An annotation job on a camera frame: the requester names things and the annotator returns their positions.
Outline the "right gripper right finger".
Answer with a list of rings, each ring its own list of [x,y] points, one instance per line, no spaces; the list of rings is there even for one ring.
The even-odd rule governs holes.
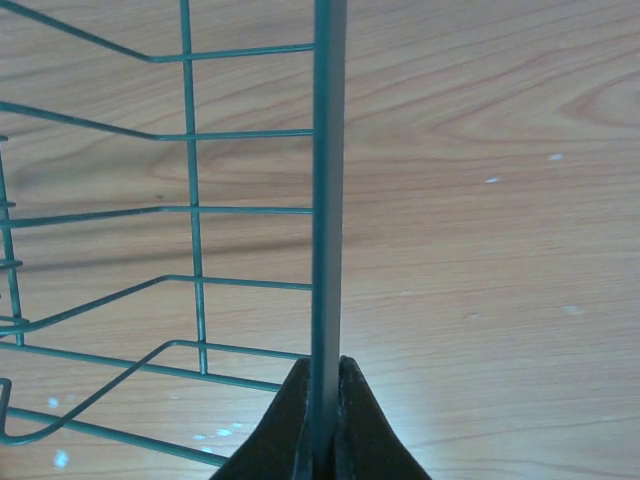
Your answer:
[[[430,475],[399,440],[352,357],[340,358],[335,477],[419,480]]]

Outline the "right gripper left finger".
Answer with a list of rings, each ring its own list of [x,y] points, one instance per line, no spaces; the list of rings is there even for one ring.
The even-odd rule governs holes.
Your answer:
[[[213,480],[292,479],[308,405],[310,360],[298,359],[254,431]]]

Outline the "black wire dish rack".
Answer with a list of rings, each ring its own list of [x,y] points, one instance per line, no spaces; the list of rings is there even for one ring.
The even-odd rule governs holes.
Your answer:
[[[112,438],[116,441],[139,445],[143,448],[165,452],[190,460],[222,466],[229,462],[224,456],[205,454],[175,444],[156,441],[148,437],[109,430],[98,425],[78,422],[75,419],[99,399],[139,369],[156,371],[165,375],[176,374],[210,380],[215,383],[242,386],[251,389],[275,390],[278,385],[258,382],[239,377],[223,377],[208,373],[208,350],[238,352],[261,357],[297,359],[296,367],[310,361],[310,385],[306,403],[303,403],[302,433],[294,439],[297,460],[294,476],[298,478],[322,479],[334,473],[334,439],[339,418],[339,355],[341,326],[341,276],[342,276],[342,219],[343,219],[343,163],[344,163],[344,82],[346,45],[346,1],[314,1],[314,41],[306,44],[269,46],[249,49],[223,50],[194,53],[192,51],[190,1],[180,1],[180,25],[182,53],[179,55],[148,56],[123,47],[105,38],[93,35],[53,17],[27,8],[14,1],[1,1],[1,9],[29,18],[40,24],[60,30],[68,35],[81,38],[105,49],[148,63],[181,63],[184,86],[184,134],[150,134],[60,113],[32,108],[25,105],[1,102],[1,111],[36,117],[61,124],[115,133],[128,137],[151,141],[182,142],[187,148],[188,206],[166,205],[126,210],[80,213],[25,219],[10,219],[9,209],[15,203],[7,201],[6,184],[1,160],[1,231],[6,257],[1,260],[1,271],[6,270],[11,292],[12,316],[1,316],[1,321],[9,323],[1,326],[1,338],[16,337],[15,344],[1,343],[1,347],[15,347],[16,350],[70,358],[73,360],[107,363],[126,366],[127,369],[89,396],[77,407],[62,417],[9,406],[11,381],[1,378],[1,444],[24,445],[45,438],[63,427],[77,429],[88,434]],[[193,63],[198,60],[254,57],[296,52],[313,53],[313,128],[294,130],[263,130],[244,132],[196,133],[195,95]],[[225,207],[202,206],[199,201],[198,152],[200,140],[231,140],[247,138],[310,137],[313,145],[312,207]],[[12,230],[59,224],[79,223],[127,216],[148,215],[156,212],[189,213],[191,222],[193,275],[164,275],[121,290],[117,293],[85,303],[67,311],[44,319],[29,322],[20,313],[19,283],[16,270],[22,263],[15,259],[12,244]],[[202,242],[200,214],[250,214],[250,215],[309,215],[312,217],[312,274],[310,283],[287,283],[274,281],[242,280],[233,278],[205,277],[202,265]],[[184,281],[194,284],[198,339],[195,342],[171,340],[147,354],[138,362],[96,357],[88,354],[52,350],[24,345],[24,334],[42,330],[61,323],[84,312],[114,302],[138,291],[166,281]],[[282,290],[303,290],[311,292],[311,355],[261,350],[231,345],[216,345],[206,342],[206,319],[204,313],[204,284],[248,286]],[[149,362],[172,346],[197,348],[199,352],[199,373],[150,365]],[[6,433],[6,417],[12,415],[31,421],[49,422],[47,426],[33,433],[11,436]]]

